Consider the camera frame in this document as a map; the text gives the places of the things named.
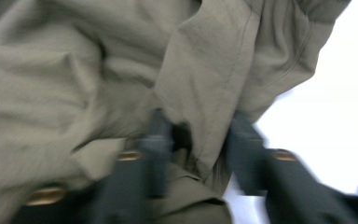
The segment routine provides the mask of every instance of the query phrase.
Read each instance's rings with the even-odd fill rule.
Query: seam
[[[299,63],[300,59],[302,58],[302,55],[304,53],[304,49],[306,48],[306,46],[309,43],[310,40],[310,36],[312,34],[313,31],[313,27],[314,27],[314,22],[312,22],[310,24],[310,29],[307,33],[307,36],[304,38],[303,43],[301,44],[300,50],[298,51],[298,54],[296,56],[296,59],[294,60],[292,66],[290,66],[286,72],[284,72],[282,75],[280,75],[279,77],[277,77],[275,80],[271,81],[268,85],[266,85],[264,87],[264,89],[268,89],[270,88],[273,84],[277,83],[278,81],[280,81],[281,79],[283,79],[284,77],[286,77]]]
[[[216,114],[219,114],[219,112],[221,111],[221,108],[222,108],[222,100],[223,100],[223,96],[224,96],[224,94],[223,93],[225,93],[226,91],[227,91],[227,85],[228,85],[228,82],[232,79],[232,77],[233,77],[233,75],[234,75],[234,68],[235,68],[235,66],[238,64],[238,62],[239,62],[239,59],[240,59],[240,54],[241,54],[241,49],[243,48],[243,40],[244,40],[244,36],[245,36],[245,32],[246,32],[246,28],[248,27],[248,24],[249,24],[249,20],[251,19],[251,17],[253,16],[253,11],[252,11],[252,13],[250,13],[250,15],[246,18],[246,23],[245,23],[245,25],[244,25],[244,27],[243,27],[243,31],[242,31],[242,36],[241,36],[241,45],[240,45],[240,47],[238,48],[238,52],[237,52],[237,59],[236,59],[236,61],[235,61],[235,63],[231,66],[231,68],[230,68],[230,71],[229,71],[229,75],[228,75],[228,77],[227,77],[227,79],[226,79],[226,81],[225,81],[225,88],[223,88],[220,92],[221,92],[221,94],[220,94],[220,97],[219,97],[219,100],[218,100],[218,102],[219,102],[219,104],[218,104],[218,108],[216,109],[216,112],[214,113],[215,114],[215,116],[214,116],[214,118],[213,118],[213,122],[212,122],[212,128],[211,129],[213,129],[213,127],[215,126],[215,123],[216,123]],[[198,153],[198,155],[195,157],[195,159],[194,159],[194,163],[192,164],[192,167],[191,167],[191,170],[192,170],[192,172],[194,173],[195,172],[195,170],[196,170],[196,168],[197,168],[197,163],[198,163],[198,161],[200,160],[200,156],[204,153],[204,151],[205,151],[205,147],[206,147],[206,144],[207,144],[207,142],[208,142],[208,140],[211,138],[211,130],[209,130],[207,133],[206,133],[206,140],[204,141],[204,143],[203,143],[203,145],[202,145],[202,149],[201,149],[201,151],[200,151],[200,153]]]

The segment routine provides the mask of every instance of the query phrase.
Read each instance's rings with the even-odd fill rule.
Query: white background
[[[319,181],[357,192],[358,0],[338,18],[315,76],[280,96],[256,125],[266,147],[294,151]],[[262,199],[238,196],[234,182],[226,198],[235,223],[266,223]]]

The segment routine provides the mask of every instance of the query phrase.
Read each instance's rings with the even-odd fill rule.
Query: metal rivet
[[[66,195],[66,189],[61,187],[49,187],[35,191],[28,201],[27,206],[46,205],[59,202]]]
[[[136,161],[141,159],[142,154],[138,151],[125,151],[118,155],[119,161]]]
[[[274,157],[280,161],[297,161],[295,155],[286,150],[277,150],[274,153]]]

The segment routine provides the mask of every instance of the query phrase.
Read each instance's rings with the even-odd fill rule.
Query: khaki jacket
[[[193,147],[174,156],[156,222],[229,223],[219,155],[234,111],[256,121],[312,77],[348,3],[17,1],[0,18],[0,223],[40,185],[107,175],[160,107]]]

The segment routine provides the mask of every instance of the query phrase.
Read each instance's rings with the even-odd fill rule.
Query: olive green fabric
[[[0,18],[0,223],[39,185],[88,185],[99,173],[82,150],[106,146],[95,145],[102,139],[133,140],[159,107],[189,127],[183,168],[218,198],[234,111],[255,121],[277,95],[310,78],[348,3],[17,1]],[[181,208],[189,217],[216,209],[226,213],[208,200]]]
[[[225,202],[199,177],[173,164],[168,174],[167,195],[150,203],[153,223],[231,223]]]

